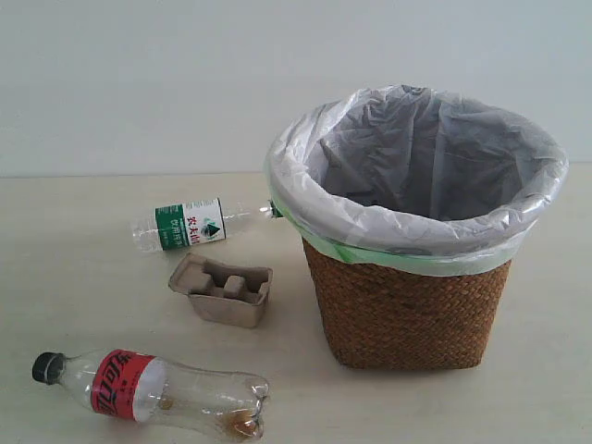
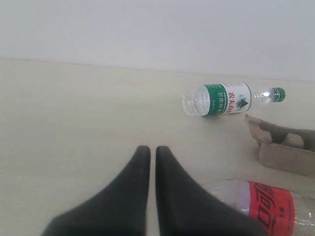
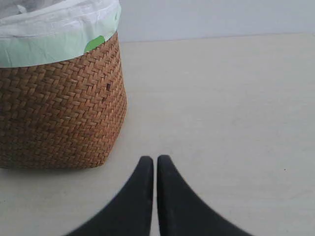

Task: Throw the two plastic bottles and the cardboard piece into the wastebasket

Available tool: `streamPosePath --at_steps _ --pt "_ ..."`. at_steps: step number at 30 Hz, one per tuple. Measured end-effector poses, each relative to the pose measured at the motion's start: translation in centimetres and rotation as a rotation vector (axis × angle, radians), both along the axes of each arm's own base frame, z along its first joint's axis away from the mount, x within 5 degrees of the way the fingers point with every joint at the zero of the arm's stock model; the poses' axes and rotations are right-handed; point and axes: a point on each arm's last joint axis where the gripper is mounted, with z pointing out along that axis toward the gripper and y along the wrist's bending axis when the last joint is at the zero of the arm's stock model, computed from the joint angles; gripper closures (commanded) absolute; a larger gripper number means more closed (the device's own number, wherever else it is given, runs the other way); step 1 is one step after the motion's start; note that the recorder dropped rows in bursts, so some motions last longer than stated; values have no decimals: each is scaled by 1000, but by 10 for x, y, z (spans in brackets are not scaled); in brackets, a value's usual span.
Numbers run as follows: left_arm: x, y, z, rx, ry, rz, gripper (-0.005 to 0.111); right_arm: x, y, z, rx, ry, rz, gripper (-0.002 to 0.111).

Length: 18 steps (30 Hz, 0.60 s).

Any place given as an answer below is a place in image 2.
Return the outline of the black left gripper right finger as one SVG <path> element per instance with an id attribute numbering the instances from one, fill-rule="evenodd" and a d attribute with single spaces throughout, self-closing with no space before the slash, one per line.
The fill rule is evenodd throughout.
<path id="1" fill-rule="evenodd" d="M 167 146 L 156 149 L 156 200 L 162 236 L 266 236 L 261 224 L 202 188 Z"/>

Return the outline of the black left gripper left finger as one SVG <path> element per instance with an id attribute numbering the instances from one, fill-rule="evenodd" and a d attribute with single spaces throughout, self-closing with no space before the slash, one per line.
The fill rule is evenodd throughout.
<path id="1" fill-rule="evenodd" d="M 144 236 L 151 153 L 138 146 L 122 171 L 99 193 L 56 216 L 44 236 Z"/>

